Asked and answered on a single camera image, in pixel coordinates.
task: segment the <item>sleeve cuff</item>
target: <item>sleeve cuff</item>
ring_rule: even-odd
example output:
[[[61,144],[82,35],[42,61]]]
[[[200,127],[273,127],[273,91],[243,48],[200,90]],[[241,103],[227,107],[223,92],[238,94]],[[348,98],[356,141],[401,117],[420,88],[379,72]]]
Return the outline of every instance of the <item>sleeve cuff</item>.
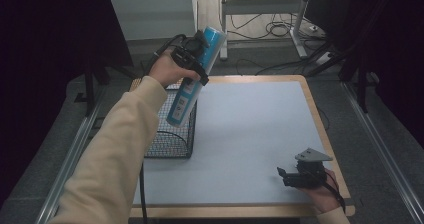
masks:
[[[349,223],[346,215],[343,212],[342,207],[338,207],[332,211],[319,214],[317,216],[320,223],[337,223],[337,224],[346,224]]]
[[[156,112],[159,112],[168,97],[163,86],[150,76],[143,77],[140,85],[132,93],[140,98],[144,98],[145,102],[155,108]]]

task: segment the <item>black mesh basket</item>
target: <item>black mesh basket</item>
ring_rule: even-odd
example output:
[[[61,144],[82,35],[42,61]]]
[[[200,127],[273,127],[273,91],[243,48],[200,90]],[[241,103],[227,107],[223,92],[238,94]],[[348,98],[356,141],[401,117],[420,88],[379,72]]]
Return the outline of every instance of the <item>black mesh basket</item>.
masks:
[[[146,158],[190,158],[193,152],[194,127],[196,123],[197,102],[188,121],[181,127],[174,127],[166,121],[179,85],[167,88],[168,99],[159,111],[159,128]]]

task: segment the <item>blue packaging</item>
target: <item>blue packaging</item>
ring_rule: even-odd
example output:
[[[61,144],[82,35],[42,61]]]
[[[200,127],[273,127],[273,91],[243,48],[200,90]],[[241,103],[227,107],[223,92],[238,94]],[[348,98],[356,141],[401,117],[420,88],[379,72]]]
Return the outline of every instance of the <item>blue packaging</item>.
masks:
[[[226,35],[211,27],[206,27],[203,34],[209,43],[209,47],[205,48],[203,55],[197,60],[203,69],[205,69],[206,74],[209,75],[222,44],[226,39]],[[202,87],[202,84],[198,81],[191,81],[188,78],[183,80],[166,118],[169,124],[175,127],[181,127],[185,124]]]

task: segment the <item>hand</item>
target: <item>hand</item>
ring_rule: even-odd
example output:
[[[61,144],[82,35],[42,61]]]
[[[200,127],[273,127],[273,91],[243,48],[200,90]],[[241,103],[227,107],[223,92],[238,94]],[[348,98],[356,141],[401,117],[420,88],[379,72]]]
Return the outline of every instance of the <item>hand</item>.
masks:
[[[163,87],[178,82],[181,78],[188,77],[195,81],[200,80],[195,71],[179,67],[171,57],[171,51],[166,50],[153,64],[149,76],[156,79]]]
[[[325,169],[329,176],[327,176],[327,183],[335,190],[338,189],[336,175],[333,171]],[[324,186],[320,186],[315,189],[298,188],[299,190],[306,193],[311,199],[316,208],[322,212],[329,212],[338,207],[340,203],[336,200],[336,197]]]

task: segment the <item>sleeve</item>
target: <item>sleeve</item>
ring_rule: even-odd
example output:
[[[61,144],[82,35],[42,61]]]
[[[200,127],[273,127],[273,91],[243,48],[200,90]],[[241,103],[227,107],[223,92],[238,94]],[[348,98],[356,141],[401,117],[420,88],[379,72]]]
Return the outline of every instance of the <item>sleeve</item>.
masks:
[[[349,224],[349,220],[343,212],[342,207],[336,208],[332,211],[319,214],[317,216],[321,224]]]
[[[53,223],[127,223],[144,153],[153,141],[166,92],[144,77],[124,93],[66,182]]]

